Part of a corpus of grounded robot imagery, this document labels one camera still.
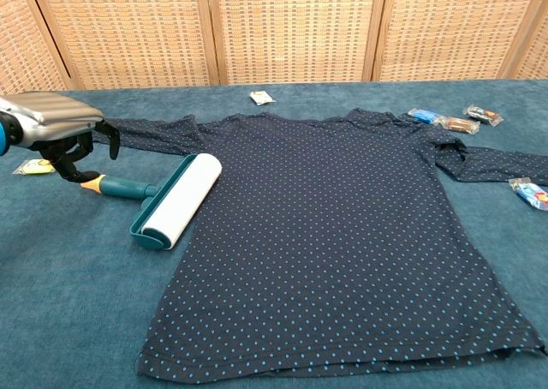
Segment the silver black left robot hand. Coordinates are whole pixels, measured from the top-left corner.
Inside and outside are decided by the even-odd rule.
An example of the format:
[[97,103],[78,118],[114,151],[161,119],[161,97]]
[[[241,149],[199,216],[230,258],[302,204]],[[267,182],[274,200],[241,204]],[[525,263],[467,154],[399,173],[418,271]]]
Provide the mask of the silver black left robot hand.
[[110,158],[115,160],[120,133],[102,111],[53,92],[1,97],[1,154],[11,147],[38,152],[69,182],[87,183],[99,177],[96,171],[78,171],[74,164],[93,151],[93,132],[108,138]]

